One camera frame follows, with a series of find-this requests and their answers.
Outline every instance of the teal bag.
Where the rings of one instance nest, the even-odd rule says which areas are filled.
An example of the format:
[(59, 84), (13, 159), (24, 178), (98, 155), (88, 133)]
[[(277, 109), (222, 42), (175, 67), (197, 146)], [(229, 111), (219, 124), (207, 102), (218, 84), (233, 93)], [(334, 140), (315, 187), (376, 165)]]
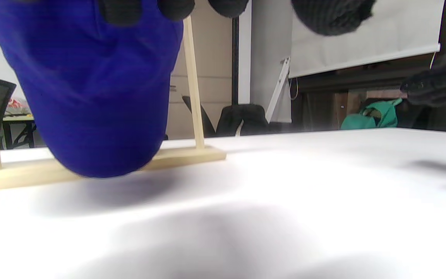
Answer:
[(342, 123), (340, 129), (373, 129), (397, 127), (398, 119), (395, 106), (400, 104), (402, 99), (393, 101), (379, 101), (372, 103), (358, 114), (348, 115)]

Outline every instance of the blue fabric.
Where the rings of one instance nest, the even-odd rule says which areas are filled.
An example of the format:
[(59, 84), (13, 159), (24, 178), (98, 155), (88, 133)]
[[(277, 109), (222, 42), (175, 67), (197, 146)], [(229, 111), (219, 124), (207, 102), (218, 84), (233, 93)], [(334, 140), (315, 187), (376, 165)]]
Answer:
[(137, 170), (165, 136), (183, 26), (164, 18), (156, 0), (142, 3), (138, 25), (119, 28), (95, 0), (0, 0), (0, 46), (38, 131), (80, 175)]

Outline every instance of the white screen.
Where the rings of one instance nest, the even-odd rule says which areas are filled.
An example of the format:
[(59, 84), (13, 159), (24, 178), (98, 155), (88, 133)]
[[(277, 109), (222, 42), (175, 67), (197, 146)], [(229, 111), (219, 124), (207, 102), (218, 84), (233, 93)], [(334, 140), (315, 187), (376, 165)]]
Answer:
[(290, 77), (439, 51), (444, 0), (377, 0), (354, 33), (323, 37), (292, 18)]

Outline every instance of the desk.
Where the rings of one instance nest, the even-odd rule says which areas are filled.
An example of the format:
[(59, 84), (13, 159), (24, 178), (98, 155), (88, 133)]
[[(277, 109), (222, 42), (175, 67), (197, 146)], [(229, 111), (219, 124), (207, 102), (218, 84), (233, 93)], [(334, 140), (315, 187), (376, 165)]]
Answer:
[[(23, 131), (16, 137), (15, 141), (11, 134), (11, 124), (25, 124)], [(12, 150), (22, 145), (29, 145), (29, 148), (34, 148), (34, 131), (36, 130), (36, 125), (34, 122), (34, 117), (31, 115), (27, 116), (5, 116), (3, 118), (3, 132), (5, 133), (5, 143), (6, 149)]]
[(207, 144), (228, 159), (0, 190), (0, 278), (446, 278), (446, 133)]

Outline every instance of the black knit glove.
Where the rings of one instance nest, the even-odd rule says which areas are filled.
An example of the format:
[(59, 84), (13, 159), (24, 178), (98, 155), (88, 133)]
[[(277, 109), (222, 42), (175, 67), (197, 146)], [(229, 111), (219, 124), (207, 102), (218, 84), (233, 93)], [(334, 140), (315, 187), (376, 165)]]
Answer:
[(407, 93), (407, 99), (415, 105), (446, 105), (446, 65), (407, 78), (400, 90)]
[[(39, 0), (17, 0), (36, 2)], [(116, 26), (132, 26), (142, 16), (142, 0), (97, 0), (106, 22)], [(194, 9), (194, 0), (157, 0), (166, 18), (181, 21)], [(224, 17), (239, 17), (249, 0), (208, 0), (213, 9)], [(313, 32), (336, 36), (354, 32), (371, 16), (376, 0), (292, 0), (292, 6), (300, 21)]]
[(372, 16), (376, 0), (292, 0), (299, 20), (313, 32), (337, 36), (354, 32)]

